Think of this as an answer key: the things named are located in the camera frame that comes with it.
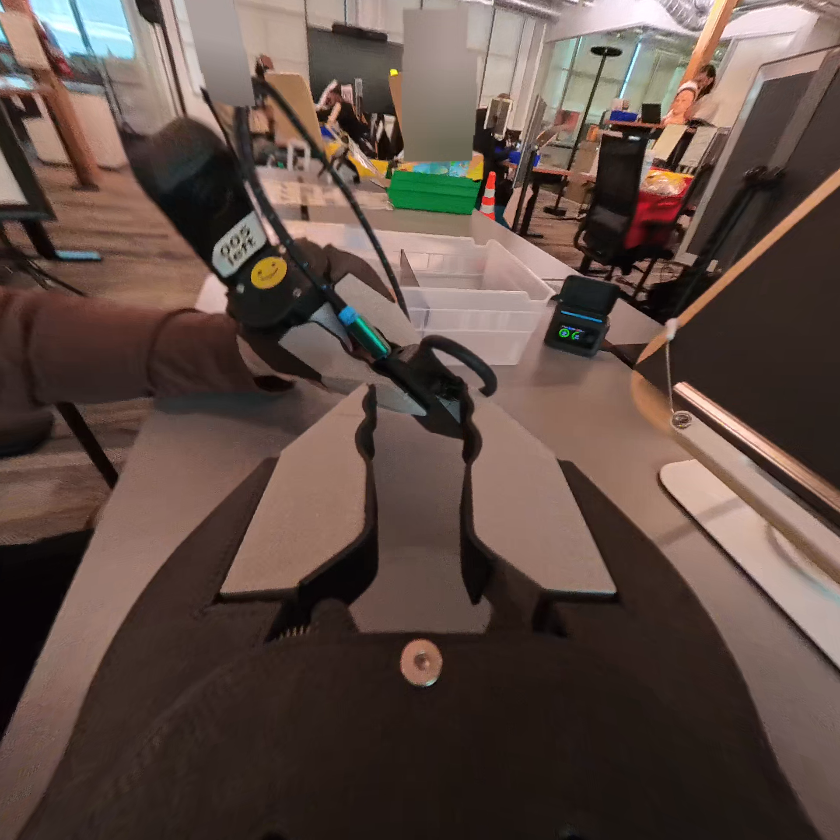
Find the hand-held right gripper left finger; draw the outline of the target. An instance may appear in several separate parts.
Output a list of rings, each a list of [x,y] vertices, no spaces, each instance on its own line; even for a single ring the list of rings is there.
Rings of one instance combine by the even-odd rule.
[[[220,588],[226,601],[350,605],[378,567],[375,389],[358,387],[280,453]]]

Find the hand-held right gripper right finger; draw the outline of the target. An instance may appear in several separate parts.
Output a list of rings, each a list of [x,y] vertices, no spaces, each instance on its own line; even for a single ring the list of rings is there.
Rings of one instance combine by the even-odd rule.
[[[554,452],[474,390],[464,435],[460,560],[469,599],[612,599],[616,584]]]

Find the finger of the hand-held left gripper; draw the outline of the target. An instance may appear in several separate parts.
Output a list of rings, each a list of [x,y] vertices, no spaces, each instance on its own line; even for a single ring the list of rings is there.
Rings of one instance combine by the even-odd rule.
[[[393,351],[402,377],[394,381],[345,353],[333,363],[333,391],[351,394],[362,385],[374,388],[378,407],[424,422],[460,422],[461,380],[435,352],[422,345],[422,337],[398,304],[354,275],[337,285],[339,296],[373,328]]]
[[[372,385],[379,407],[415,417],[426,415],[400,386],[352,355],[350,336],[329,305],[322,305],[309,321],[290,329],[280,347],[315,371],[322,386],[332,393],[346,396],[362,385]]]

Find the person's left forearm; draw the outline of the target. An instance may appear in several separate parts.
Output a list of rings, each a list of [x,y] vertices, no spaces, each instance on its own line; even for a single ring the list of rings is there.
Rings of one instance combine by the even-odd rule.
[[[252,392],[233,320],[2,289],[2,456],[49,436],[58,403]]]

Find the person's left hand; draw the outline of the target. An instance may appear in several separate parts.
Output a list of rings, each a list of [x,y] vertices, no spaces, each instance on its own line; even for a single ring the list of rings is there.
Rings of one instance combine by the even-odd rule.
[[[296,238],[294,245],[309,263],[316,277],[326,280],[337,292],[338,282],[347,275],[354,275],[396,303],[381,273],[361,256],[333,245],[320,246],[308,238]],[[323,387],[319,381],[319,375],[288,351],[283,350],[280,347],[280,340],[290,329],[306,323],[312,319],[316,310],[329,303],[316,292],[307,278],[300,273],[299,268],[290,261],[286,251],[283,251],[276,259],[276,263],[281,261],[287,267],[283,279],[275,282],[275,277],[267,272],[270,288],[256,289],[255,293],[262,309],[275,302],[289,303],[290,316],[280,324],[263,329],[249,329],[242,322],[238,322],[239,348],[247,366],[257,377],[273,375],[284,380],[301,380]],[[363,351],[351,336],[350,344],[352,355],[366,361],[372,367],[370,355]]]

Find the clear plastic bin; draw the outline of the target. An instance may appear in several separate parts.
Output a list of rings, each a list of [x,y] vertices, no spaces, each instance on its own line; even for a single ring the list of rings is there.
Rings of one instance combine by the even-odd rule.
[[[496,240],[378,230],[416,331],[493,366],[518,364],[553,290]]]

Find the tan board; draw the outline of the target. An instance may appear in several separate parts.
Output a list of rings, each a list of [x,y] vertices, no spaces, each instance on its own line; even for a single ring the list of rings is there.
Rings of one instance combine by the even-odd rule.
[[[320,123],[307,79],[297,72],[273,70],[266,73],[265,81],[283,97],[318,149],[323,152]],[[285,148],[291,141],[303,142],[303,137],[289,121],[286,113],[274,100],[268,99],[269,114],[275,127],[276,146]]]

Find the black framed board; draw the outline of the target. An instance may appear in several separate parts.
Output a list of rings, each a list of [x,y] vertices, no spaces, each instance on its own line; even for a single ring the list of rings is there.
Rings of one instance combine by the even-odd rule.
[[[1,107],[1,259],[2,282],[21,272],[44,290],[62,290],[84,298],[86,294],[50,274],[40,261],[83,264],[99,263],[98,252],[57,248],[46,224],[58,217],[20,143],[5,107]],[[34,248],[29,254],[17,246],[7,232],[8,224],[19,225]]]

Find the silver monitor stand base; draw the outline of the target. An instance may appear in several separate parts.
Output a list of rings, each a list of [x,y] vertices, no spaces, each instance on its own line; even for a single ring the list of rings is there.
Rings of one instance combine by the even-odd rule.
[[[838,669],[838,583],[694,459],[665,465],[658,479],[672,500]]]

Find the small black device with screen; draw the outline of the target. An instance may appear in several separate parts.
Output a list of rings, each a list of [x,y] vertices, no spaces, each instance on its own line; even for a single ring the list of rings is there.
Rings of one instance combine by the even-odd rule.
[[[554,309],[543,344],[582,358],[594,357],[610,328],[621,296],[619,286],[588,276],[568,276],[553,297]]]

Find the black floor lamp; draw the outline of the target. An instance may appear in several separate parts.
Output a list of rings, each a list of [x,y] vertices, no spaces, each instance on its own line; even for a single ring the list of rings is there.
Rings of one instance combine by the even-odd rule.
[[[598,56],[600,58],[600,63],[599,63],[599,66],[597,68],[597,72],[595,73],[595,77],[594,77],[594,81],[593,81],[593,84],[592,84],[592,87],[591,87],[590,95],[588,97],[588,100],[587,100],[584,108],[582,109],[582,112],[581,112],[580,126],[579,126],[578,132],[576,134],[574,144],[572,146],[572,152],[570,154],[570,160],[569,160],[569,166],[568,166],[568,170],[570,171],[570,173],[572,173],[575,158],[578,154],[578,150],[579,150],[581,142],[583,140],[583,136],[584,136],[584,133],[585,133],[586,118],[587,118],[587,115],[588,115],[588,113],[589,113],[589,111],[592,107],[592,103],[593,103],[593,100],[595,98],[595,93],[597,91],[597,88],[599,86],[599,83],[600,83],[600,80],[601,80],[601,77],[602,77],[602,73],[603,73],[605,63],[607,62],[607,60],[609,60],[611,58],[619,57],[622,53],[623,53],[623,51],[620,48],[617,48],[617,47],[614,47],[614,46],[611,46],[611,45],[594,45],[593,47],[591,47],[591,54],[593,56]],[[555,218],[558,218],[558,219],[563,219],[563,220],[566,219],[566,210],[564,208],[562,208],[560,203],[561,203],[561,200],[564,197],[564,190],[570,182],[571,182],[571,175],[566,175],[564,177],[563,184],[560,187],[560,190],[558,192],[558,195],[556,197],[554,205],[553,206],[546,206],[543,209],[543,211],[546,214],[551,215],[552,217],[555,217]]]

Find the black tripod stand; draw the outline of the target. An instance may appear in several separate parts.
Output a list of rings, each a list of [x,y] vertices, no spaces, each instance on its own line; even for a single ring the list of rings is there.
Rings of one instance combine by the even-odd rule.
[[[784,169],[760,165],[744,173],[738,190],[709,236],[706,275],[719,279],[751,247],[760,216],[784,179]]]

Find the wooden post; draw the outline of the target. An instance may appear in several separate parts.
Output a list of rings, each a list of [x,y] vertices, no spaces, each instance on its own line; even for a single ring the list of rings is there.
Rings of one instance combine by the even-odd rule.
[[[76,175],[77,189],[98,192],[100,189],[98,164],[82,130],[70,92],[51,69],[34,68],[32,74],[40,95],[45,100],[70,167]]]

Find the black wall screen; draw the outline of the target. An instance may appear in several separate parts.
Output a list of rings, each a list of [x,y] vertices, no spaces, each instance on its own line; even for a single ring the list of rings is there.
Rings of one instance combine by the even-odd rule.
[[[333,83],[350,85],[361,80],[364,114],[396,115],[390,82],[391,70],[403,69],[403,45],[388,38],[361,37],[352,27],[338,31],[308,27],[308,69],[315,102]]]

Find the black monitor with tan frame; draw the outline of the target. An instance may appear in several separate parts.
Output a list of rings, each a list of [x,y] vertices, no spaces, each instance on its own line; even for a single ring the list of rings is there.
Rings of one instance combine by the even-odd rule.
[[[838,583],[836,171],[664,327],[637,410]]]

